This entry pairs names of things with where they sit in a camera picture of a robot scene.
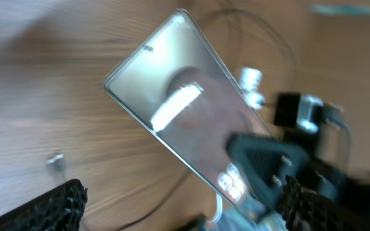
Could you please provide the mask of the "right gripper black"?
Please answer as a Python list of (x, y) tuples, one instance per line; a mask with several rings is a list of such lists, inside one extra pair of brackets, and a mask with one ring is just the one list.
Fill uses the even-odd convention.
[(345, 145), (337, 154), (341, 164), (330, 164), (318, 157), (322, 148), (322, 133), (287, 133), (287, 141), (253, 134), (234, 134), (226, 144), (227, 154), (244, 173), (251, 193), (270, 209), (278, 206), (285, 177), (293, 176), (303, 187), (340, 204), (349, 205), (361, 200), (363, 187), (346, 174), (351, 132), (339, 131), (339, 141)]

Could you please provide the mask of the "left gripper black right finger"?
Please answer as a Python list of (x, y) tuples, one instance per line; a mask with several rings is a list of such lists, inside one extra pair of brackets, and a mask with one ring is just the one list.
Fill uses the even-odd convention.
[(286, 179), (277, 211), (287, 230), (370, 231), (370, 185), (359, 184), (361, 200), (340, 205), (309, 191), (293, 177)]

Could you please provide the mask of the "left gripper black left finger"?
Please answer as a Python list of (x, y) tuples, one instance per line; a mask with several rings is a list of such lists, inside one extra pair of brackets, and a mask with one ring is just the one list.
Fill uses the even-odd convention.
[(87, 188), (69, 180), (0, 216), (0, 231), (79, 231)]

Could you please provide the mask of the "Galaxy smartphone with bronze screen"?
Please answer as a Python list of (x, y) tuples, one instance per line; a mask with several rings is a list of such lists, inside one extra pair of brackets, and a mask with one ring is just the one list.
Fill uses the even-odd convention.
[(103, 88), (228, 202), (245, 199), (249, 187), (227, 142), (237, 133), (270, 132), (186, 10), (174, 11)]

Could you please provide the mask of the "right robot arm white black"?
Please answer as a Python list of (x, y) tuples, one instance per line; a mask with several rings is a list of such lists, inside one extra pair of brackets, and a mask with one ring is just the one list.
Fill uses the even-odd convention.
[(309, 154), (305, 142), (235, 133), (226, 152), (287, 230), (370, 230), (370, 184)]

